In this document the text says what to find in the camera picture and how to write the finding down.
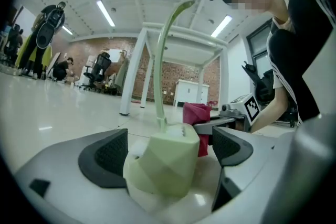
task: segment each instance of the white floor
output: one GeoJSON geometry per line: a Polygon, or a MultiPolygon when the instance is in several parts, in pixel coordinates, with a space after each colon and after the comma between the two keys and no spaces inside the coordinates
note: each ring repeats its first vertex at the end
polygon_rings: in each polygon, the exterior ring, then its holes
{"type": "MultiPolygon", "coordinates": [[[[0,150],[12,173],[42,149],[66,140],[117,128],[128,129],[129,146],[148,140],[158,130],[154,103],[132,103],[130,116],[119,114],[120,97],[79,91],[51,81],[0,73],[0,150]]],[[[169,123],[182,122],[182,109],[165,106],[169,123]]],[[[257,134],[278,137],[293,129],[267,126],[257,134]]],[[[209,155],[198,159],[193,191],[146,210],[166,223],[191,223],[211,212],[220,166],[209,155]]]]}

